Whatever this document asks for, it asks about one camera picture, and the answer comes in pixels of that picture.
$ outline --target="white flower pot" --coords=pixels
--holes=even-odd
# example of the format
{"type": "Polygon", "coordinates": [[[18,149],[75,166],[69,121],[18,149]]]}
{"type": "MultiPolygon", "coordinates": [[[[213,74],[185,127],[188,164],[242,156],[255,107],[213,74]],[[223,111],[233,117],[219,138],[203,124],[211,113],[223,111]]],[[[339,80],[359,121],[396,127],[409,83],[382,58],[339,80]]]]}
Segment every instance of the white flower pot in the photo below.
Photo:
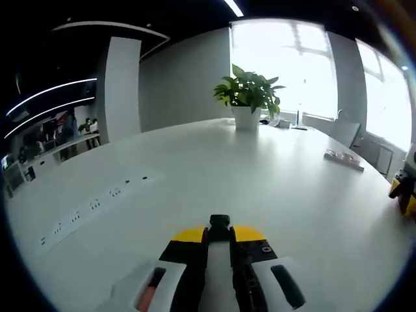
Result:
{"type": "Polygon", "coordinates": [[[256,108],[252,114],[251,107],[231,106],[235,117],[236,130],[257,131],[259,129],[261,109],[256,108]]]}

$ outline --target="ceiling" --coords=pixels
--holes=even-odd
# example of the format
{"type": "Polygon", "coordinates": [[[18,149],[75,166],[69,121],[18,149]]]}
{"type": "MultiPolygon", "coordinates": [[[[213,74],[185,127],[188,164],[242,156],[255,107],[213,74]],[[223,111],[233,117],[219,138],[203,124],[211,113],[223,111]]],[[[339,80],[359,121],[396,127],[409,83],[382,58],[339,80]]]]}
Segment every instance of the ceiling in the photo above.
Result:
{"type": "MultiPolygon", "coordinates": [[[[322,23],[328,31],[348,38],[359,38],[388,54],[377,26],[370,15],[355,0],[235,0],[244,18],[293,18],[322,23]],[[360,8],[359,12],[351,9],[360,8]]],[[[51,31],[59,25],[77,21],[113,21],[149,28],[165,34],[171,40],[160,49],[206,31],[219,29],[236,20],[223,0],[153,0],[103,2],[71,1],[59,8],[38,2],[21,9],[17,3],[3,29],[6,50],[3,79],[7,90],[0,105],[0,114],[25,98],[53,86],[93,78],[100,56],[112,35],[142,40],[142,54],[162,39],[137,31],[116,27],[88,26],[51,31]]],[[[33,115],[62,103],[82,98],[88,86],[61,88],[49,98],[33,102],[33,115]]],[[[1,123],[1,132],[15,127],[10,120],[1,123]]]]}

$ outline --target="socket panel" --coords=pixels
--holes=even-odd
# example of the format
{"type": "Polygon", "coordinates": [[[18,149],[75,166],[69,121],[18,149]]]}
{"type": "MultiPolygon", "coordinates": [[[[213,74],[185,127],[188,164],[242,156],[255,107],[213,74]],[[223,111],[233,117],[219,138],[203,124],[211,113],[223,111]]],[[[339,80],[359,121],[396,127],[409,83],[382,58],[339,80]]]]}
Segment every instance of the socket panel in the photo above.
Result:
{"type": "Polygon", "coordinates": [[[63,216],[49,232],[36,243],[36,254],[42,255],[60,243],[66,237],[81,227],[95,220],[101,213],[120,207],[121,203],[133,191],[138,194],[146,191],[147,186],[154,185],[162,179],[161,174],[137,175],[134,178],[124,179],[113,187],[109,187],[101,194],[91,197],[86,203],[80,205],[67,216],[63,216]]]}

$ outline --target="yellow object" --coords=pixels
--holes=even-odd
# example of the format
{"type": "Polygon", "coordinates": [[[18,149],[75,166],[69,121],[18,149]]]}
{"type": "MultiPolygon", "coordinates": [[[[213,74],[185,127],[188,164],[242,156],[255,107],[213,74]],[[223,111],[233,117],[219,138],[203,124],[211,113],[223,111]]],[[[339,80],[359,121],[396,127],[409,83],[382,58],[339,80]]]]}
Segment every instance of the yellow object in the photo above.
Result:
{"type": "Polygon", "coordinates": [[[202,235],[205,228],[205,226],[198,226],[192,229],[184,229],[182,232],[176,234],[171,241],[202,242],[202,235]]]}
{"type": "Polygon", "coordinates": [[[404,213],[404,216],[411,216],[412,211],[416,211],[416,198],[414,194],[410,196],[409,204],[406,207],[406,212],[404,213]]]}
{"type": "Polygon", "coordinates": [[[390,194],[399,186],[399,184],[400,182],[398,181],[398,179],[394,177],[393,181],[391,182],[390,194]]]}
{"type": "Polygon", "coordinates": [[[235,240],[237,242],[247,242],[247,241],[254,241],[254,240],[262,241],[266,239],[266,237],[262,233],[250,227],[233,226],[233,229],[235,232],[235,240]]]}

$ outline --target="green leaves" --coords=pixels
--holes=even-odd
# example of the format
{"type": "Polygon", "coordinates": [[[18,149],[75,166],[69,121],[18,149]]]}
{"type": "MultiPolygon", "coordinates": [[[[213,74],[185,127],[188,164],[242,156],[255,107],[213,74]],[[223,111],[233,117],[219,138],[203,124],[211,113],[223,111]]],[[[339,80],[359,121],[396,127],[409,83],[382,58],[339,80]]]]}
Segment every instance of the green leaves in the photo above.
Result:
{"type": "Polygon", "coordinates": [[[273,118],[280,113],[280,98],[276,97],[275,91],[285,88],[284,86],[272,86],[279,77],[266,79],[252,71],[244,71],[233,64],[233,73],[236,78],[225,76],[222,79],[228,84],[219,84],[214,89],[214,98],[222,101],[225,106],[250,107],[252,113],[257,108],[268,109],[273,118]]]}
{"type": "Polygon", "coordinates": [[[245,72],[244,72],[244,70],[242,70],[241,68],[239,68],[237,65],[234,65],[234,64],[233,64],[233,74],[234,74],[237,78],[239,78],[239,77],[244,76],[245,72]]]}

